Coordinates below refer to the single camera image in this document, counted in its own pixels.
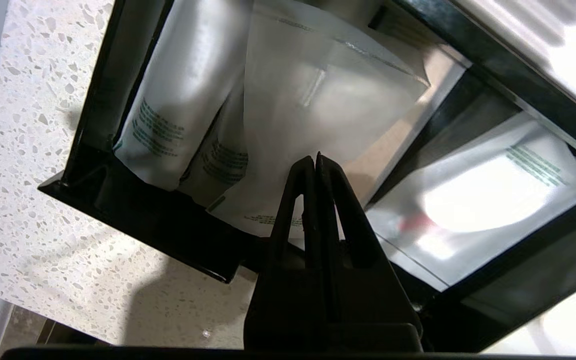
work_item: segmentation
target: speckled countertop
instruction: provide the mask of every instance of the speckled countertop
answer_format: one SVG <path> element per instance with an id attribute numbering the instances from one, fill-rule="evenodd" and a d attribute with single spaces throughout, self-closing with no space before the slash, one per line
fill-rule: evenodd
<path id="1" fill-rule="evenodd" d="M 108 0 L 10 0 L 0 48 L 0 298 L 111 344 L 242 348 L 225 285 L 37 190 L 68 157 Z"/>

